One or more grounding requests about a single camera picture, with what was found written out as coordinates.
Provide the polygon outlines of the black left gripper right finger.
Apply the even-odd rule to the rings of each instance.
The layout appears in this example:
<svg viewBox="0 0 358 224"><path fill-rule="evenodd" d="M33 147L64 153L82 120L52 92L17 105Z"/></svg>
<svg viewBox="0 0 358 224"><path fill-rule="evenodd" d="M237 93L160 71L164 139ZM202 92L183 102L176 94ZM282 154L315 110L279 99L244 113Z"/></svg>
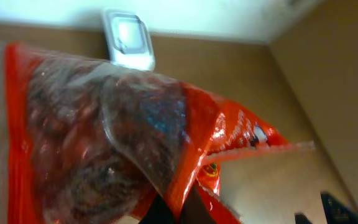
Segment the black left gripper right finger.
<svg viewBox="0 0 358 224"><path fill-rule="evenodd" d="M358 224L358 213L353 212L329 192L320 192L327 224Z"/></svg>

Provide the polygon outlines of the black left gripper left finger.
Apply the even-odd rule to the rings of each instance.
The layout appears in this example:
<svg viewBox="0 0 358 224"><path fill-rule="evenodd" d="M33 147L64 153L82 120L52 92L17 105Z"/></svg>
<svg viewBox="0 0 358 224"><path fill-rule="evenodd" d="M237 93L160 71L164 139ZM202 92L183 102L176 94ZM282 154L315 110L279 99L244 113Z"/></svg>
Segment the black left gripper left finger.
<svg viewBox="0 0 358 224"><path fill-rule="evenodd" d="M201 184L193 184L178 213L160 195L148 197L138 209L139 224L226 222L226 207L217 195Z"/></svg>

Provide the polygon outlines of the red candy bag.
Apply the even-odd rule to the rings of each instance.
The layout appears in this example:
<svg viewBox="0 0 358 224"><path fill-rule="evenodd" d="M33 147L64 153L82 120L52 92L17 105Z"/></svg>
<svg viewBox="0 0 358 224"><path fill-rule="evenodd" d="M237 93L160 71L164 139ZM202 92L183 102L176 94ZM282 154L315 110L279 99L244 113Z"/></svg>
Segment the red candy bag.
<svg viewBox="0 0 358 224"><path fill-rule="evenodd" d="M175 213L219 163L314 149L194 85L0 44L0 222L115 223L157 194ZM226 207L226 222L239 223Z"/></svg>

